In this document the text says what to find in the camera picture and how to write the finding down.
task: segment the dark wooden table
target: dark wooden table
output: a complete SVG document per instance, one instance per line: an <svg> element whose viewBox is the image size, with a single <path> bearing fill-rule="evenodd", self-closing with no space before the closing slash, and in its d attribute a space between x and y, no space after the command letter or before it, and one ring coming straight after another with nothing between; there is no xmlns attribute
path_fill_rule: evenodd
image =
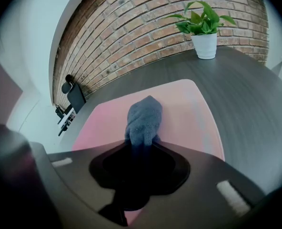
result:
<svg viewBox="0 0 282 229"><path fill-rule="evenodd" d="M265 193L282 184L282 81L253 58L218 47L216 58L187 51L153 62L95 91L61 143L70 151L100 103L180 79L191 79L206 100L222 139L226 162Z"/></svg>

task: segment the pink placemat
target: pink placemat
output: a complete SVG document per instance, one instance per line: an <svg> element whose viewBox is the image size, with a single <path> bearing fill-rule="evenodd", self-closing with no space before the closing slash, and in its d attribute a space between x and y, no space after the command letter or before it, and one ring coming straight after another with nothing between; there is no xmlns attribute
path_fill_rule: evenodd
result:
<svg viewBox="0 0 282 229"><path fill-rule="evenodd" d="M161 141L212 154L224 160L222 142L213 115L191 80L163 84L99 104L81 129L72 150L123 140L130 106L148 95L162 105L162 122L158 130Z"/></svg>

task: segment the white pot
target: white pot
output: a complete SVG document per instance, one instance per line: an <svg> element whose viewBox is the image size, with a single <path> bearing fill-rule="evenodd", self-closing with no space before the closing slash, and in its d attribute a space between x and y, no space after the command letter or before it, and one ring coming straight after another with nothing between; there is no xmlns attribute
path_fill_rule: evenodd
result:
<svg viewBox="0 0 282 229"><path fill-rule="evenodd" d="M213 59L216 54L217 34L191 36L200 59Z"/></svg>

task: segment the gray cloth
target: gray cloth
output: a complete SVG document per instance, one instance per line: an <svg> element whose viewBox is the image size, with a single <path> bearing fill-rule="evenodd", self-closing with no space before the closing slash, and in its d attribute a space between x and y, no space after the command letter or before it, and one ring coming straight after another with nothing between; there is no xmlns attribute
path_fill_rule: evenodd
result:
<svg viewBox="0 0 282 229"><path fill-rule="evenodd" d="M130 139L132 146L151 146L153 139L159 139L161 116L162 106L152 96L133 104L127 115L125 139Z"/></svg>

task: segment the table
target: table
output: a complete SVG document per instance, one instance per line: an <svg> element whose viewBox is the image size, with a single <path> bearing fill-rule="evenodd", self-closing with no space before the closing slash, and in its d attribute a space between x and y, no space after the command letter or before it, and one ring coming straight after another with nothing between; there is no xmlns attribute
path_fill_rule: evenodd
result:
<svg viewBox="0 0 282 229"><path fill-rule="evenodd" d="M177 54L132 71L95 91L60 142L71 151L85 121L100 103L180 79L193 80L206 100L228 164L265 193L282 184L282 81L253 58L218 47L215 59L196 51Z"/></svg>

